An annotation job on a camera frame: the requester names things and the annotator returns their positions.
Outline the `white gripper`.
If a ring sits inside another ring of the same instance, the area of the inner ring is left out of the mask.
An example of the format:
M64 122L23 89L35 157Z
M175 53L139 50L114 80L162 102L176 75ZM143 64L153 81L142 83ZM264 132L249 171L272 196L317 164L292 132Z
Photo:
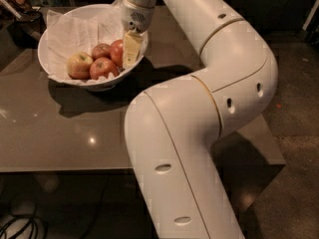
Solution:
M128 0L122 0L121 21L128 31L123 39L123 67L130 69L136 66L141 58L143 35L151 25L153 8L145 8Z

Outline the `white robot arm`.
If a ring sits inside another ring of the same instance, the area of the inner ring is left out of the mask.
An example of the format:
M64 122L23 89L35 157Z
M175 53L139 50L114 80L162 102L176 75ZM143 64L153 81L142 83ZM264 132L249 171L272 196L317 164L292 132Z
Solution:
M123 0L126 29L146 30L157 0ZM258 117L277 87L272 51L223 0L162 0L202 69L136 96L125 139L159 239L245 239L210 155Z

